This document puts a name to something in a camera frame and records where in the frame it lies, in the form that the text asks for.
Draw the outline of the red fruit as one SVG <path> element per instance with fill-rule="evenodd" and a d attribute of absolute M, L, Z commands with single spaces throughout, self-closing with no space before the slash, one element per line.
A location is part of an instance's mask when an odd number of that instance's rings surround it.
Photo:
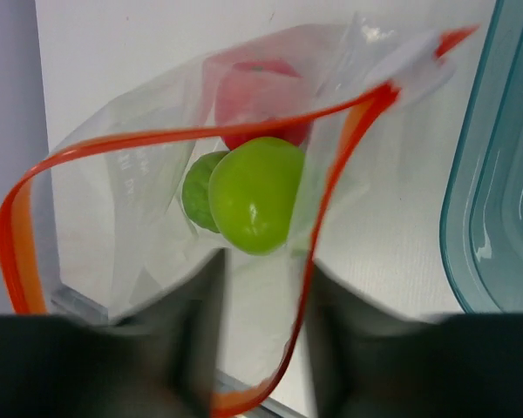
<path fill-rule="evenodd" d="M 219 82 L 214 122 L 239 125 L 288 116 L 300 109 L 306 97 L 301 74 L 286 61 L 239 62 Z"/>

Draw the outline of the ribbed green fruit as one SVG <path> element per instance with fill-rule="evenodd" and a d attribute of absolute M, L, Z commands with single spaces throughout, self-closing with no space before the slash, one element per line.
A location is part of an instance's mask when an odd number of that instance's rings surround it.
<path fill-rule="evenodd" d="M 210 152 L 199 157 L 188 169 L 182 183 L 181 201 L 187 217 L 200 228 L 218 233 L 208 197 L 208 186 L 214 168 L 228 152 Z"/>

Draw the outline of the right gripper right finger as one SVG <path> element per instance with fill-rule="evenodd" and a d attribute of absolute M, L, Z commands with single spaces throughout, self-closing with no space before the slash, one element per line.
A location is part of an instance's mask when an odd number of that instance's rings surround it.
<path fill-rule="evenodd" d="M 402 319 L 316 268 L 307 342 L 320 417 L 523 417 L 523 313 Z"/>

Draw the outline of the smooth green apple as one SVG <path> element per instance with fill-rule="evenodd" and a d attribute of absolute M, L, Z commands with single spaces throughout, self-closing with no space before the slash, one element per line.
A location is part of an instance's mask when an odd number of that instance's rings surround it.
<path fill-rule="evenodd" d="M 209 206 L 230 244 L 251 255 L 266 255 L 284 244 L 304 159 L 297 146 L 262 137 L 232 150 L 214 168 Z"/>

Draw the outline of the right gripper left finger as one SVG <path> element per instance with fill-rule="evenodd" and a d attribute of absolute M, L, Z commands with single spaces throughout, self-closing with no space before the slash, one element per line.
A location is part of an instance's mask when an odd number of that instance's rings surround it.
<path fill-rule="evenodd" d="M 108 326 L 0 314 L 0 417 L 208 417 L 227 276 L 214 251 Z"/>

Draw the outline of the clear orange zip top bag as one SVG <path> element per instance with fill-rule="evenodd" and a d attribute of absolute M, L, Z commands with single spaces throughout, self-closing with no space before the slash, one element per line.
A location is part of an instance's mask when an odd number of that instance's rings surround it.
<path fill-rule="evenodd" d="M 51 294 L 70 287 L 105 307 L 110 325 L 223 250 L 231 291 L 217 362 L 249 388 L 272 377 L 271 395 L 301 333 L 317 248 L 351 230 L 369 193 L 377 126 L 446 84 L 450 52 L 475 31 L 366 17 L 303 24 L 197 58 L 113 99 L 25 173 L 0 207 L 0 266 L 14 312 L 59 314 Z M 276 58 L 302 76 L 300 109 L 217 125 L 225 73 Z M 286 241 L 251 255 L 195 225 L 181 192 L 199 157 L 262 137 L 297 146 L 305 159 Z"/>

